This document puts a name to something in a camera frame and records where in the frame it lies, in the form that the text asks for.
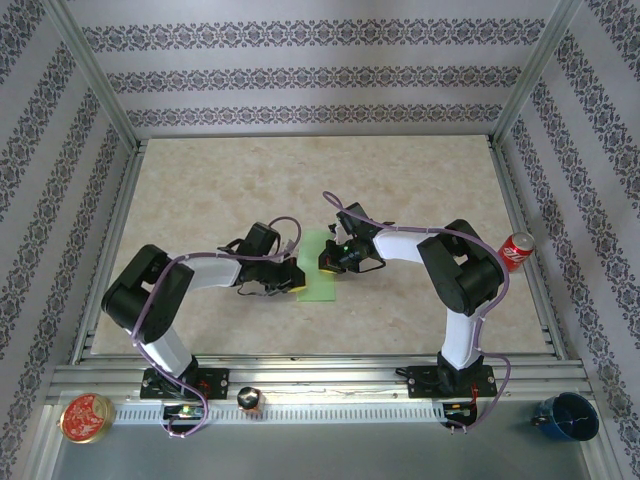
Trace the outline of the grey metal shelf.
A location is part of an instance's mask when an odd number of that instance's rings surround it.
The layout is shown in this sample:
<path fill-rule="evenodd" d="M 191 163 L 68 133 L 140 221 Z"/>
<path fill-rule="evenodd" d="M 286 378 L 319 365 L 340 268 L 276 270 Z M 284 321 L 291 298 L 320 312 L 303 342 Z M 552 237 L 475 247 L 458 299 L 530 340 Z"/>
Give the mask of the grey metal shelf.
<path fill-rule="evenodd" d="M 62 441 L 37 480 L 613 480 L 598 444 L 553 441 L 506 403 L 467 435 L 437 423 L 213 425 L 185 440 L 116 425 Z"/>

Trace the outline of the wide aluminium base rail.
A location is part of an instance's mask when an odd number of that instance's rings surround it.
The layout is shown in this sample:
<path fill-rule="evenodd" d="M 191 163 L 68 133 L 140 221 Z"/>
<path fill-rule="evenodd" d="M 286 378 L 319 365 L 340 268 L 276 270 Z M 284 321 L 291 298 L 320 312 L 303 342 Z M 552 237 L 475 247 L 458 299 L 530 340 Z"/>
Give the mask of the wide aluminium base rail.
<path fill-rule="evenodd" d="M 229 371 L 228 397 L 242 386 L 262 390 L 275 403 L 393 402 L 408 398 L 407 381 L 395 374 L 400 367 L 433 365 L 434 356 L 204 356 L 203 367 Z M 505 400 L 536 399 L 564 391 L 591 396 L 593 387 L 580 360 L 559 360 L 551 354 L 510 357 Z M 97 355 L 77 364 L 55 368 L 45 402 L 61 405 L 85 392 L 117 403 L 139 400 L 147 363 L 133 356 Z"/>

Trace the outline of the round red gold tin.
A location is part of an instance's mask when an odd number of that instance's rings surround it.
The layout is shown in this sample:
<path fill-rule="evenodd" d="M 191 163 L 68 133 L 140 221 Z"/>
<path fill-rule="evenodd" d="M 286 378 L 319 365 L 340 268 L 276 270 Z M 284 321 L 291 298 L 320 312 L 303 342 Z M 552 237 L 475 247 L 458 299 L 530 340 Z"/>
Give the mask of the round red gold tin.
<path fill-rule="evenodd" d="M 97 393 L 84 393 L 66 406 L 59 419 L 59 429 L 72 443 L 95 443 L 111 429 L 115 415 L 110 399 Z"/>

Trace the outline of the aluminium corner post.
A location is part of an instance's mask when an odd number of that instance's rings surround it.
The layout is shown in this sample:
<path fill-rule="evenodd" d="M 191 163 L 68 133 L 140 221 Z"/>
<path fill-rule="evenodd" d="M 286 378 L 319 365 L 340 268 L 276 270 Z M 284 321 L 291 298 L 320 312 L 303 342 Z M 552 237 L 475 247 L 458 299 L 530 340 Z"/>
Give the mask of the aluminium corner post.
<path fill-rule="evenodd" d="M 120 104 L 107 75 L 101 68 L 86 36 L 71 13 L 66 0 L 40 0 L 62 39 L 68 46 L 89 86 L 96 94 L 111 123 L 129 152 L 137 152 L 140 139 Z"/>
<path fill-rule="evenodd" d="M 502 145 L 516 122 L 518 115 L 528 101 L 537 82 L 542 76 L 549 59 L 569 28 L 583 0 L 558 0 L 539 41 L 522 68 L 512 93 L 509 95 L 500 116 L 489 134 L 494 149 Z"/>

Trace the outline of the green cloth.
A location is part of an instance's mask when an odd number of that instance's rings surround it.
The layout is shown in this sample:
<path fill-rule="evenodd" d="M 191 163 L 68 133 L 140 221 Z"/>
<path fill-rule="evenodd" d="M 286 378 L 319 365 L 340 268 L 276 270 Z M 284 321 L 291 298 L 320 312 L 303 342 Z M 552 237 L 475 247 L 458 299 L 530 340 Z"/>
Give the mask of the green cloth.
<path fill-rule="evenodd" d="M 319 269 L 318 259 L 331 239 L 328 230 L 306 230 L 299 245 L 297 263 L 305 273 L 305 288 L 296 293 L 302 303 L 334 302 L 336 300 L 334 274 Z"/>

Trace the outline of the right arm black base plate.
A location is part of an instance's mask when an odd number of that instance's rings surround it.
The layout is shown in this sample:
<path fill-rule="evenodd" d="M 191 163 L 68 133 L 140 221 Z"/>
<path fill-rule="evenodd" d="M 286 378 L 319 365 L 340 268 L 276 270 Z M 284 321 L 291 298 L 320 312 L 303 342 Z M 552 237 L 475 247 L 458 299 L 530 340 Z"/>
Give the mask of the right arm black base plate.
<path fill-rule="evenodd" d="M 493 398 L 497 394 L 497 383 L 491 366 L 485 365 L 456 387 L 448 388 L 438 376 L 433 365 L 409 366 L 406 368 L 408 396 L 412 399 L 471 399 Z"/>

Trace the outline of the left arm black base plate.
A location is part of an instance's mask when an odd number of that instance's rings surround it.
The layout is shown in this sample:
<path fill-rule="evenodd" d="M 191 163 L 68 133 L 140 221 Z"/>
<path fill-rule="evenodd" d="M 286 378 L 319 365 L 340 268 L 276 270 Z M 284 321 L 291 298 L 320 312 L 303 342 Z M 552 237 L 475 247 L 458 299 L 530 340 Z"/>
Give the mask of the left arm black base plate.
<path fill-rule="evenodd" d="M 182 381 L 197 389 L 208 400 L 225 400 L 229 384 L 229 370 L 199 368 L 188 373 Z M 197 400 L 198 396 L 167 380 L 153 368 L 144 371 L 139 396 L 143 400 Z"/>

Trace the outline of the red soda can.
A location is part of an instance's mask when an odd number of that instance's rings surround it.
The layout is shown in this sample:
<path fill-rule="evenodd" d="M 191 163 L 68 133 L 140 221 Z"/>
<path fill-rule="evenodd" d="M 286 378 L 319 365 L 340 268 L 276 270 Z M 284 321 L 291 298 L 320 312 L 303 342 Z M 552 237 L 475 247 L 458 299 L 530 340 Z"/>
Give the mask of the red soda can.
<path fill-rule="evenodd" d="M 498 249 L 497 253 L 509 273 L 517 271 L 535 250 L 534 237 L 528 232 L 512 233 Z"/>

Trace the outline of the blue enamel mug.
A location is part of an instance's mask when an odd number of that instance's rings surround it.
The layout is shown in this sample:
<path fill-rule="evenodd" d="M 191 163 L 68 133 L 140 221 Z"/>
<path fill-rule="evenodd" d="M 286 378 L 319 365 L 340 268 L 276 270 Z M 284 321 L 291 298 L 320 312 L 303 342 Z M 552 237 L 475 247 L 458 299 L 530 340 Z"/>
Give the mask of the blue enamel mug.
<path fill-rule="evenodd" d="M 564 392 L 540 402 L 530 425 L 553 440 L 586 442 L 597 436 L 600 421 L 589 400 Z"/>

